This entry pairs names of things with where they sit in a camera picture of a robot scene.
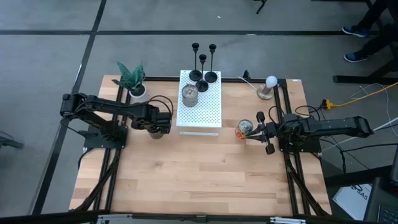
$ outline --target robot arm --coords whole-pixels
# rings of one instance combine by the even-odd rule
[[[118,137],[117,126],[95,114],[95,111],[127,116],[133,129],[145,129],[151,134],[168,134],[171,129],[171,112],[160,112],[159,108],[145,103],[132,105],[79,94],[64,94],[60,115],[66,119],[80,120],[99,129],[106,138]]]
[[[261,142],[267,141],[267,154],[272,154],[275,151],[274,146],[269,142],[269,139],[274,137],[288,142],[292,148],[303,148],[303,145],[309,139],[322,136],[346,134],[353,137],[366,138],[373,134],[367,119],[359,116],[317,121],[312,118],[303,118],[297,114],[287,114],[284,116],[282,124],[273,122],[264,124],[264,113],[258,112],[257,120],[259,126],[247,134],[246,139],[254,139]]]

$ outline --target potted plant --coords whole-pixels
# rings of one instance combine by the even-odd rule
[[[144,67],[142,65],[138,65],[132,73],[120,62],[118,62],[118,67],[122,77],[120,78],[120,81],[112,81],[129,90],[131,103],[142,103],[148,101],[149,94],[147,88],[142,84],[145,76]]]

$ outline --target white pegboard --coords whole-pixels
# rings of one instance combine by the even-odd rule
[[[198,92],[198,104],[187,107],[182,103],[182,88],[187,84],[195,85],[189,79],[191,70],[181,70],[178,92],[177,127],[221,128],[221,72],[216,72],[217,81],[209,83],[206,92]]]

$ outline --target shoe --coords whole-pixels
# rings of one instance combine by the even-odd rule
[[[366,37],[369,35],[368,29],[357,29],[355,26],[346,26],[342,28],[343,32],[346,34],[355,35],[357,37]]]
[[[344,55],[344,59],[347,62],[356,63],[356,62],[362,62],[362,61],[367,60],[368,56],[360,57],[360,56],[357,56],[355,53],[351,53],[351,54]]]

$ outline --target concrete floor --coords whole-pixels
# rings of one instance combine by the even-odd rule
[[[91,30],[100,2],[0,0],[0,30]],[[99,29],[338,31],[357,23],[368,9],[365,3],[357,2],[269,0],[256,15],[258,7],[258,2],[242,0],[108,0]],[[382,21],[391,21],[388,12]],[[116,61],[130,67],[142,63],[148,76],[177,76],[179,70],[193,67],[190,45],[198,42],[203,46],[200,52],[205,54],[209,44],[218,46],[213,66],[224,77],[249,70],[253,78],[299,78],[309,105],[317,106],[324,98],[342,103],[360,88],[333,83],[333,75],[365,76],[392,58],[391,51],[384,49],[366,62],[350,64],[343,60],[344,54],[360,49],[367,40],[347,35],[97,35],[80,91],[97,94],[103,75],[119,73]],[[20,151],[10,147],[0,151],[0,217],[30,212],[60,121],[61,96],[72,88],[87,41],[87,35],[0,35],[0,130],[25,143]],[[398,115],[397,100],[398,91],[391,88],[391,118]],[[357,115],[367,118],[372,127],[385,123],[385,93],[325,113],[328,119]],[[79,121],[71,126],[86,128]],[[387,129],[342,147],[396,139]],[[43,212],[67,211],[82,145],[81,137],[67,132]],[[353,153],[370,168],[389,165],[393,154],[393,147]],[[340,169],[341,157],[335,148],[325,151],[323,158]],[[349,172],[364,169],[350,156],[346,159]],[[333,175],[336,170],[324,167],[325,175]]]

